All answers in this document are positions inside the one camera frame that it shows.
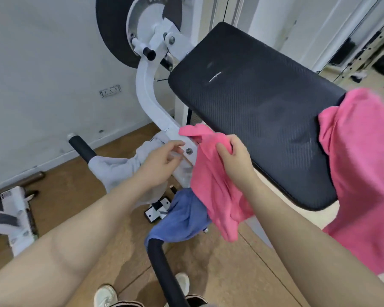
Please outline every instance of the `pink towel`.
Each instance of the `pink towel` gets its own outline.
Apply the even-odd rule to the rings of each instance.
[[[347,92],[319,114],[319,141],[329,155],[340,202],[324,231],[375,274],[384,272],[384,105],[368,89]]]
[[[203,124],[181,127],[179,134],[193,137],[199,143],[196,164],[192,171],[192,191],[208,209],[210,219],[219,228],[223,238],[229,242],[237,240],[239,223],[251,217],[253,211],[226,174],[216,151],[216,144],[222,143],[232,153],[229,139],[222,133],[214,133]]]

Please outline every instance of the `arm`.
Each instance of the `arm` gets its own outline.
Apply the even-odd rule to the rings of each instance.
[[[166,181],[181,162],[182,141],[152,151],[138,172],[42,236],[0,270],[0,306],[64,306],[136,201]]]
[[[384,283],[346,248],[267,187],[246,147],[230,135],[233,154],[217,145],[226,173],[250,202],[279,258],[312,307],[384,306]]]

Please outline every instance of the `hand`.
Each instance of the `hand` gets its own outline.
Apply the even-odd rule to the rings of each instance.
[[[134,177],[139,178],[148,189],[164,183],[182,161],[183,150],[180,146],[183,145],[185,145],[184,141],[173,140],[153,150]],[[172,156],[171,151],[181,154],[181,156]]]
[[[248,190],[253,182],[258,180],[253,169],[252,161],[246,146],[236,135],[228,135],[232,145],[233,154],[229,154],[225,145],[216,144],[216,150],[223,160],[227,175],[243,193]]]

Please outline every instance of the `forearm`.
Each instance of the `forearm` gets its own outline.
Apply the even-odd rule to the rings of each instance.
[[[384,284],[347,249],[260,180],[244,191],[261,226],[312,307],[384,306]]]
[[[63,306],[146,191],[134,176],[0,270],[0,306]]]

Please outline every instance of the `person's left hand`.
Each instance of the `person's left hand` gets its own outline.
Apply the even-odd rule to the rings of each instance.
[[[141,180],[148,189],[164,183],[182,161],[183,150],[180,146],[185,145],[184,141],[172,140],[164,146],[149,153],[147,159],[135,173],[134,177]],[[174,151],[181,156],[172,156]]]

